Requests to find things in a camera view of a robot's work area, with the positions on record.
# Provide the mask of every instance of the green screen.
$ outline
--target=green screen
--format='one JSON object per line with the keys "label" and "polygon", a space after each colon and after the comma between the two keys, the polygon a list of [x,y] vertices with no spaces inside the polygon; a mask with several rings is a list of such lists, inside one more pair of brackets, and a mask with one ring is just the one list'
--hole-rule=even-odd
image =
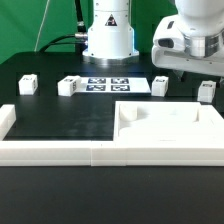
{"label": "green screen", "polygon": [[[0,1],[0,63],[15,53],[34,51],[46,3],[47,0]],[[93,21],[93,0],[82,0],[81,4],[88,28]],[[135,29],[135,48],[141,53],[150,52],[159,21],[173,14],[176,9],[168,0],[133,0],[131,25]],[[74,0],[50,0],[38,49],[76,30]],[[74,51],[74,46],[54,46],[48,51]]]}

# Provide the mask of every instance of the small white box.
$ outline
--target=small white box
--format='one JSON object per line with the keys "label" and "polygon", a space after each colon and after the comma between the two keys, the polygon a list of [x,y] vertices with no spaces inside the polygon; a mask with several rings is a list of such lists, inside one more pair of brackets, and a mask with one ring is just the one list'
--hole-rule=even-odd
{"label": "small white box", "polygon": [[58,95],[72,96],[80,84],[80,76],[66,76],[64,79],[58,82]]}
{"label": "small white box", "polygon": [[215,95],[216,82],[203,81],[198,90],[198,101],[211,103]]}
{"label": "small white box", "polygon": [[37,75],[24,75],[19,81],[20,95],[33,95],[38,87]]}
{"label": "small white box", "polygon": [[152,82],[152,96],[165,96],[168,89],[169,78],[166,76],[156,76]]}

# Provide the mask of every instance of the white platform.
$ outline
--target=white platform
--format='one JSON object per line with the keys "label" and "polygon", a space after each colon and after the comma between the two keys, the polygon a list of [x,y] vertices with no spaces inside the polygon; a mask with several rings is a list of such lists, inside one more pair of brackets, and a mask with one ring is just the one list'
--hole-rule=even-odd
{"label": "white platform", "polygon": [[212,106],[122,101],[113,141],[0,141],[0,166],[224,166],[223,133]]}

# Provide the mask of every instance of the black label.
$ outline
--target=black label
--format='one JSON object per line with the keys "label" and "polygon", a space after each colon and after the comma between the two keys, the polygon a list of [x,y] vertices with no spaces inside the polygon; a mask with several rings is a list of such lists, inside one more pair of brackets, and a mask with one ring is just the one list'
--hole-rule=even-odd
{"label": "black label", "polygon": [[105,26],[117,26],[117,23],[112,14],[110,15],[109,19],[107,20]]}

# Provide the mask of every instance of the table surface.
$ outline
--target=table surface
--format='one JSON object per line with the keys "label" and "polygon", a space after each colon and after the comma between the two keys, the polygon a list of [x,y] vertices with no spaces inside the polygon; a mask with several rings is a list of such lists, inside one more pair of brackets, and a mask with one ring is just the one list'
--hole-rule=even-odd
{"label": "table surface", "polygon": [[[18,81],[38,75],[34,96],[20,96]],[[169,77],[166,97],[150,94],[57,95],[57,82],[82,77]],[[18,53],[0,66],[0,104],[15,104],[17,121],[6,140],[112,140],[115,101],[194,102],[203,80],[219,77],[137,64],[101,67],[75,53]],[[224,90],[212,105],[224,114]],[[1,167],[0,223],[180,223],[224,220],[223,167]]]}

